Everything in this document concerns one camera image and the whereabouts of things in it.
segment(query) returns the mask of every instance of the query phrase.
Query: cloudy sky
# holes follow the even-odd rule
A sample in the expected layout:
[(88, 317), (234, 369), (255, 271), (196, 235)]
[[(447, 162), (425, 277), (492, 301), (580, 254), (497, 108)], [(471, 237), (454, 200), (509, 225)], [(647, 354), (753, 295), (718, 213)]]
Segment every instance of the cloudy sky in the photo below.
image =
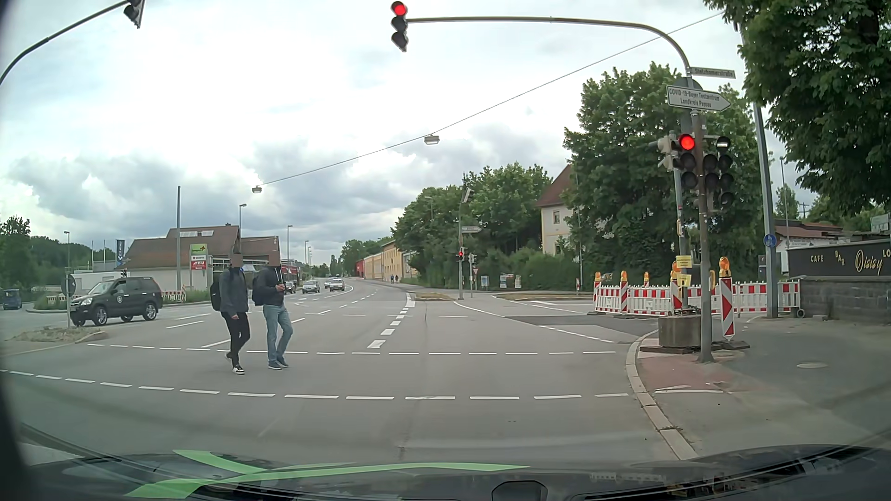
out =
[[(113, 0), (17, 2), (3, 26), (3, 64)], [(407, 0), (409, 18), (540, 15), (634, 21), (664, 31), (715, 15), (698, 0)], [(378, 150), (653, 38), (630, 29), (551, 24), (423, 24), (408, 53), (390, 42), (389, 0), (148, 0), (143, 26), (121, 12), (55, 39), (0, 87), (0, 216), (35, 234), (100, 247), (162, 236), (176, 225), (237, 223), (246, 235), (290, 230), (290, 254), (314, 263), (351, 238), (389, 233), (425, 186), (518, 160), (556, 176), (577, 129), (582, 83), (613, 66), (680, 65), (656, 41), (593, 65), (441, 133)], [(720, 18), (673, 34), (691, 64), (736, 70), (739, 36)], [(704, 88), (724, 80), (698, 78)], [(732, 82), (740, 88), (741, 80)], [(782, 147), (768, 140), (779, 154)], [(775, 182), (779, 165), (772, 166)], [(788, 180), (792, 168), (787, 168)], [(813, 196), (799, 197), (810, 201)]]

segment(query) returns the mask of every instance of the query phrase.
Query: blue jeans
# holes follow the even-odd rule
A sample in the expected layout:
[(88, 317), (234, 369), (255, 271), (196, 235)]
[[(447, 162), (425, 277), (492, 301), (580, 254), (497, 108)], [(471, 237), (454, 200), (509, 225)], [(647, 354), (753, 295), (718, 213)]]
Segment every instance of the blue jeans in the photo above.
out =
[[(290, 315), (284, 306), (263, 305), (263, 318), (266, 319), (266, 356), (269, 363), (284, 358), (284, 350), (288, 349), (288, 342), (294, 333), (290, 326)], [(282, 326), (282, 338), (279, 339), (278, 348), (275, 347), (275, 332), (278, 326)]]

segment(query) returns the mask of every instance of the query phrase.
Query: black pants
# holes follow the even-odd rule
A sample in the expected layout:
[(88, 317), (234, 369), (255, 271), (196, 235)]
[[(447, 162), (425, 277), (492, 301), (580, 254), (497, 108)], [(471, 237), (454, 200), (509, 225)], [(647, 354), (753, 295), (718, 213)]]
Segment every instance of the black pants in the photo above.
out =
[(232, 360), (232, 365), (236, 366), (239, 364), (239, 350), (250, 339), (248, 314), (239, 313), (237, 319), (228, 316), (226, 313), (221, 313), (221, 315), (225, 319), (226, 328), (229, 329), (229, 358)]

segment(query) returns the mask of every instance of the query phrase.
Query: traffic light arm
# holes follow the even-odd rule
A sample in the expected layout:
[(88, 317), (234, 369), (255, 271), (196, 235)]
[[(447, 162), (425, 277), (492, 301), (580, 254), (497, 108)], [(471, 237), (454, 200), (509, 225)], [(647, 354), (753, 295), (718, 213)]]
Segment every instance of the traffic light arm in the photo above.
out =
[(599, 19), (581, 19), (581, 18), (545, 18), (545, 17), (537, 17), (537, 16), (462, 16), (462, 17), (440, 17), (440, 18), (414, 18), (414, 19), (406, 19), (409, 25), (412, 24), (420, 24), (423, 22), (464, 22), (464, 21), (489, 21), (489, 22), (547, 22), (547, 23), (565, 23), (565, 24), (592, 24), (594, 26), (611, 26), (613, 28), (632, 28), (632, 29), (643, 29), (644, 31), (649, 31), (655, 35), (659, 35), (663, 40), (667, 41), (674, 47), (675, 51), (679, 56), (681, 56), (681, 61), (683, 62), (684, 75), (689, 77), (690, 74), (690, 61), (687, 59), (687, 54), (683, 52), (683, 49), (677, 42), (674, 41), (665, 31), (661, 29), (654, 28), (647, 24), (641, 24), (638, 22), (624, 22), (624, 21), (605, 21)]
[(114, 5), (110, 6), (110, 7), (105, 7), (104, 9), (100, 10), (99, 12), (96, 12), (96, 13), (94, 13), (94, 14), (92, 14), (92, 15), (86, 16), (84, 19), (82, 19), (82, 20), (80, 20), (80, 21), (78, 21), (78, 22), (76, 22), (76, 23), (74, 23), (74, 24), (72, 24), (72, 25), (70, 25), (70, 26), (68, 26), (68, 27), (66, 27), (66, 28), (63, 28), (63, 29), (61, 29), (61, 30), (59, 30), (59, 31), (56, 31), (55, 33), (53, 33), (53, 34), (50, 35), (49, 37), (46, 37), (46, 38), (44, 38), (43, 40), (37, 42), (36, 44), (33, 44), (31, 47), (28, 47), (27, 49), (25, 49), (24, 51), (22, 51), (19, 55), (15, 56), (15, 59), (13, 59), (12, 62), (9, 63), (9, 66), (6, 67), (6, 70), (4, 70), (3, 75), (0, 75), (0, 86), (3, 84), (4, 80), (6, 80), (6, 75), (9, 74), (10, 70), (12, 70), (12, 67), (15, 66), (15, 64), (16, 64), (17, 62), (21, 61), (21, 58), (25, 57), (26, 55), (28, 55), (28, 54), (30, 54), (30, 53), (33, 53), (34, 51), (36, 51), (36, 50), (39, 49), (40, 47), (46, 45), (47, 42), (49, 42), (50, 40), (52, 40), (52, 39), (58, 37), (59, 35), (62, 35), (62, 34), (64, 34), (64, 33), (67, 33), (67, 32), (69, 32), (69, 31), (73, 30), (74, 28), (77, 28), (77, 27), (80, 26), (81, 24), (84, 24), (84, 23), (87, 22), (87, 21), (92, 21), (92, 20), (96, 19), (97, 17), (99, 17), (99, 16), (105, 14), (106, 12), (111, 12), (111, 11), (113, 11), (113, 10), (115, 10), (115, 9), (118, 9), (119, 7), (123, 7), (124, 5), (130, 5), (130, 1), (129, 1), (129, 0), (123, 0), (122, 2), (117, 2), (116, 4), (114, 4)]

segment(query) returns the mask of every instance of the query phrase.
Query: jeans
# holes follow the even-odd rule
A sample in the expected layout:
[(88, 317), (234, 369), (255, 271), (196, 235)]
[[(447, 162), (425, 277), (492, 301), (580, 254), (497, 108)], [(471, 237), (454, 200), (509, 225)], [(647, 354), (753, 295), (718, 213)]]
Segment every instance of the jeans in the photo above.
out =
[[(266, 319), (266, 356), (271, 364), (284, 358), (284, 350), (288, 349), (288, 342), (294, 333), (294, 328), (290, 326), (290, 315), (284, 306), (263, 305), (263, 318)], [(275, 332), (279, 325), (282, 326), (282, 338), (279, 339), (278, 348), (276, 348)]]
[(229, 358), (232, 360), (232, 366), (239, 364), (238, 352), (244, 343), (250, 339), (250, 324), (248, 323), (248, 314), (239, 313), (238, 319), (232, 319), (226, 313), (221, 313), (225, 319), (225, 325), (229, 329)]

